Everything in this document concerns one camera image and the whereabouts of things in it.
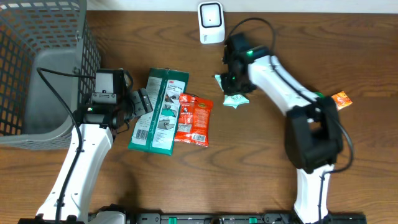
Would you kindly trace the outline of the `teal wipes pack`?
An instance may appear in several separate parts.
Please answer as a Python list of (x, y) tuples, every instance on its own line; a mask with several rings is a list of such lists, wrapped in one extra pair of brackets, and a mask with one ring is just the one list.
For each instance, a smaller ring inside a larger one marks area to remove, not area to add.
[[(220, 75), (215, 75), (215, 80), (217, 81), (218, 85), (220, 86), (221, 90), (223, 91), (223, 87), (221, 86), (221, 77)], [(248, 104), (249, 100), (243, 95), (224, 95), (224, 106), (230, 106), (234, 109), (237, 109), (238, 106), (243, 104)]]

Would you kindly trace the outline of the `green white 3M package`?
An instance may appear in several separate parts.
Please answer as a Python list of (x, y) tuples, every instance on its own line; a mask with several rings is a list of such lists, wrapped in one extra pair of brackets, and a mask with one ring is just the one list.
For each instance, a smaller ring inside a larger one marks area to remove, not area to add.
[(189, 73), (151, 68), (146, 91), (153, 111), (141, 116), (134, 127), (128, 149), (172, 155), (180, 111)]

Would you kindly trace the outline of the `red snack bag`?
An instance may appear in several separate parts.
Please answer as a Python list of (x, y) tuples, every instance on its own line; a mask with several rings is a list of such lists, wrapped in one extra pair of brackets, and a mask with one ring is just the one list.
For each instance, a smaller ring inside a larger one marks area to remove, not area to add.
[(208, 147), (208, 130), (213, 102), (195, 95), (181, 94), (175, 142)]

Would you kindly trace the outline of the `green lid jar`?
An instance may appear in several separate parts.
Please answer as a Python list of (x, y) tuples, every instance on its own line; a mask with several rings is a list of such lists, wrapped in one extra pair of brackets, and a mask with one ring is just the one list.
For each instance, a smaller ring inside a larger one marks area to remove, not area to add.
[(320, 93), (320, 92), (314, 92), (317, 96), (319, 96), (320, 98), (324, 98), (325, 96), (322, 94), (322, 93)]

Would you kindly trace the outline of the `small orange box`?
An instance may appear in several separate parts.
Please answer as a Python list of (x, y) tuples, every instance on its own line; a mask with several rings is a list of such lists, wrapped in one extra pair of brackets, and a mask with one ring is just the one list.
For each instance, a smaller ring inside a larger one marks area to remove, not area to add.
[(346, 108), (353, 104), (351, 99), (348, 97), (348, 95), (344, 91), (335, 93), (331, 97), (333, 98), (333, 100), (336, 104), (337, 110), (342, 110), (343, 108)]

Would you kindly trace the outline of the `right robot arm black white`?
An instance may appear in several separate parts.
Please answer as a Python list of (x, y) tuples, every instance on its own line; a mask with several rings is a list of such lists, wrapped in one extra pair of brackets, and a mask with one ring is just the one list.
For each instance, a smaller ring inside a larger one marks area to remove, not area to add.
[(294, 212), (300, 223), (323, 223), (337, 155), (343, 149), (335, 102), (300, 84), (267, 47), (224, 47), (225, 94), (262, 90), (285, 116), (285, 152), (297, 170)]

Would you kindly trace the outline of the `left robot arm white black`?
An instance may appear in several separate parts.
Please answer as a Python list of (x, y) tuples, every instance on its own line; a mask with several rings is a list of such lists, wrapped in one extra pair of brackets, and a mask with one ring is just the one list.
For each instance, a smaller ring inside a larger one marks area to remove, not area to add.
[(95, 215), (90, 201), (104, 158), (118, 129), (134, 118), (153, 111), (146, 89), (117, 96), (94, 92), (88, 103), (74, 112), (76, 126), (59, 175), (35, 217), (19, 223), (126, 223), (127, 215), (110, 205)]

